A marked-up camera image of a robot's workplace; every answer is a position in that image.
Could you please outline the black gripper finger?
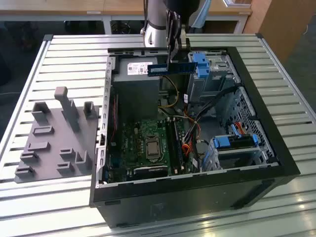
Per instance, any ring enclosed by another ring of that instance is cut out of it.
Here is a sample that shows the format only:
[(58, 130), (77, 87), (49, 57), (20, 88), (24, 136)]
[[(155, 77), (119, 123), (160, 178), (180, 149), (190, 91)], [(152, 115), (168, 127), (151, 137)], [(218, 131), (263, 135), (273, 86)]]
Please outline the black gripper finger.
[(190, 40), (187, 38), (186, 25), (185, 24), (181, 25), (180, 35), (179, 35), (179, 38), (178, 38), (178, 45), (179, 45), (179, 49), (181, 51), (188, 51), (188, 50), (190, 50)]
[(169, 64), (172, 63), (174, 60), (177, 60), (177, 54), (179, 51), (179, 39), (181, 37), (181, 16), (177, 14), (175, 11), (167, 10), (166, 12), (167, 17), (167, 49), (168, 49), (168, 56), (167, 56), (167, 68), (169, 69)]

